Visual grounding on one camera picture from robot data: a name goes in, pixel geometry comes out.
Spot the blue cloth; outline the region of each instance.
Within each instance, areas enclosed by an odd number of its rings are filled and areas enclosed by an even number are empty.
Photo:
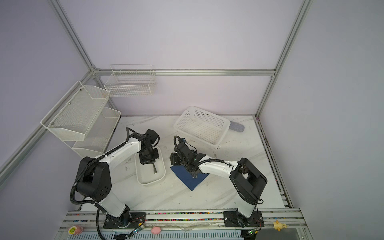
[[[184,166],[172,166],[172,171],[176,176],[187,186],[191,191],[197,187],[209,174],[199,173],[197,178],[193,178],[192,175],[187,172]]]

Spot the white wire basket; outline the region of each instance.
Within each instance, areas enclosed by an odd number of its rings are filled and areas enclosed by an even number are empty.
[[[84,141],[75,142],[72,149],[81,157],[96,157],[105,152],[121,112],[103,108]]]
[[[111,65],[104,85],[112,97],[151,96],[156,86],[153,65]]]
[[[109,91],[95,86],[83,86],[69,99],[49,123],[40,122],[62,141],[84,141],[103,107],[109,99]]]
[[[177,119],[174,128],[208,145],[218,146],[230,124],[231,122],[226,118],[192,106]]]

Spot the white wall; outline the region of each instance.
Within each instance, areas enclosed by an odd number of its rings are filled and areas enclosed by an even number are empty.
[[[261,114],[314,239],[383,239],[384,2],[315,1]]]
[[[102,76],[105,83],[109,77]],[[216,114],[254,114],[269,76],[158,76],[150,97],[112,97],[122,115],[182,114],[196,106]]]
[[[0,3],[0,165],[87,72],[46,0]],[[53,239],[80,157],[46,133],[0,192],[2,239]]]
[[[302,0],[62,0],[93,64],[275,68]]]

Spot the pink toy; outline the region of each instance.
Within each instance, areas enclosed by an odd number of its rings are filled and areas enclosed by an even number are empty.
[[[160,227],[153,227],[151,230],[151,233],[153,233],[153,234],[159,234],[160,232],[161,232]]]

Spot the table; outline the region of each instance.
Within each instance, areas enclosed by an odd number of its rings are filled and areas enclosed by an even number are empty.
[[[243,132],[228,130],[221,144],[209,146],[177,132],[173,124],[178,116],[121,117],[108,150],[126,139],[126,127],[139,133],[155,130],[160,136],[160,147],[166,167],[166,175],[160,182],[143,186],[137,182],[134,158],[127,158],[111,171],[112,191],[131,210],[188,210],[188,209],[235,209],[237,194],[229,178],[213,174],[206,177],[193,191],[189,190],[170,169],[170,154],[173,152],[173,137],[178,135],[205,153],[218,159],[238,161],[249,159],[268,179],[259,209],[284,208],[284,203],[273,176],[253,116],[223,116],[245,126]],[[82,211],[92,211],[93,205],[85,204]]]

